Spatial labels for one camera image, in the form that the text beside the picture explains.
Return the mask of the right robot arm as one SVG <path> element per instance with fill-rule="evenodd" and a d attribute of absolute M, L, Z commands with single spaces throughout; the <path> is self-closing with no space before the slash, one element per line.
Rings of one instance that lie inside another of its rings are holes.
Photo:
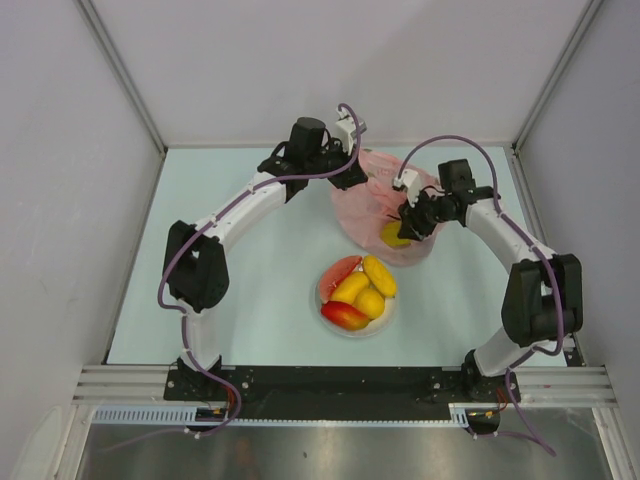
<path fill-rule="evenodd" d="M 440 184 L 423 184 L 402 168 L 392 187 L 405 194 L 398 209 L 398 236 L 422 241 L 435 228 L 457 222 L 475 234 L 508 275 L 502 325 L 461 366 L 461 389 L 473 401 L 507 393 L 508 370 L 536 353 L 557 356 L 566 336 L 583 327 L 582 266 L 573 254 L 558 254 L 516 223 L 502 207 L 493 186 L 478 186 L 465 159 L 438 167 Z"/>

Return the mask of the fake watermelon slice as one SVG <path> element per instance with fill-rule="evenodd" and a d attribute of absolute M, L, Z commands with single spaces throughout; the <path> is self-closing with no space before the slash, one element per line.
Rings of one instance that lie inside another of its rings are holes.
<path fill-rule="evenodd" d="M 321 276 L 318 295 L 322 303 L 327 303 L 338 285 L 348 277 L 362 262 L 363 257 L 351 255 L 337 260 Z"/>

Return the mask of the yellow fake fruit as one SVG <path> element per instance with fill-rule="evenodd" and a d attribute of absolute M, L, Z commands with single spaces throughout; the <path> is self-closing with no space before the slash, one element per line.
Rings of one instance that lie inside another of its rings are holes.
<path fill-rule="evenodd" d="M 396 295 L 396 281 L 387 267 L 377 257 L 372 255 L 364 257 L 362 269 L 382 296 L 392 298 Z"/>

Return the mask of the yellow fake mango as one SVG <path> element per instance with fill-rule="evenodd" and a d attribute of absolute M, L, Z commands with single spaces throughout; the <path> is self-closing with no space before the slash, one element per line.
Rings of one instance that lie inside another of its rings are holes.
<path fill-rule="evenodd" d="M 353 304 L 359 293 L 368 288 L 370 280 L 362 271 L 356 271 L 348 275 L 333 291 L 330 300 Z"/>

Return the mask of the red fake mango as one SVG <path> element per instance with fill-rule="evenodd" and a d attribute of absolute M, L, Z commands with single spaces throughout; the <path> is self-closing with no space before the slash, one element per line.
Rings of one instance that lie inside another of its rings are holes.
<path fill-rule="evenodd" d="M 367 315 L 352 305 L 339 301 L 329 301 L 320 309 L 321 315 L 333 325 L 346 331 L 366 328 L 370 322 Z"/>

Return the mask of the pink plastic bag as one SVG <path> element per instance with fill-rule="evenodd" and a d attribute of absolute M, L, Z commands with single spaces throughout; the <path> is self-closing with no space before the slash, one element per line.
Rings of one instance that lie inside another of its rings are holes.
<path fill-rule="evenodd" d="M 330 189 L 334 214 L 346 235 L 359 247 L 396 267 L 410 267 L 431 253 L 436 233 L 422 241 L 389 246 L 381 238 L 385 227 L 399 217 L 398 209 L 406 200 L 403 192 L 392 188 L 401 160 L 388 153 L 362 150 L 359 164 L 367 181 L 340 190 Z"/>

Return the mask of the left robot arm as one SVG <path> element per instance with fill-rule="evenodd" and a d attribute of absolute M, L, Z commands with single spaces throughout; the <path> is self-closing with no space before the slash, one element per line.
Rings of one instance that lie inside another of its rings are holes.
<path fill-rule="evenodd" d="M 213 369 L 221 354 L 213 343 L 210 316 L 229 289 L 227 256 L 233 246 L 310 181 L 327 179 L 347 190 L 367 179 L 358 164 L 366 124 L 344 105 L 338 115 L 334 133 L 316 118 L 298 118 L 288 139 L 259 164 L 233 199 L 195 223 L 177 221 L 169 229 L 157 294 L 173 300 L 158 304 L 181 315 L 180 359 L 191 369 L 185 385 L 199 399 L 214 397 L 221 387 L 221 376 Z"/>

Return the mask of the yellow fake lemon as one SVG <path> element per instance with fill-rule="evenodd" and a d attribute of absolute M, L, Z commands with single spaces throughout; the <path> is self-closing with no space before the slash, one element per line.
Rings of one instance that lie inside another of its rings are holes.
<path fill-rule="evenodd" d="M 404 239 L 399 236 L 402 222 L 393 220 L 384 225 L 380 232 L 381 241 L 390 248 L 404 248 L 411 244 L 410 239 Z"/>

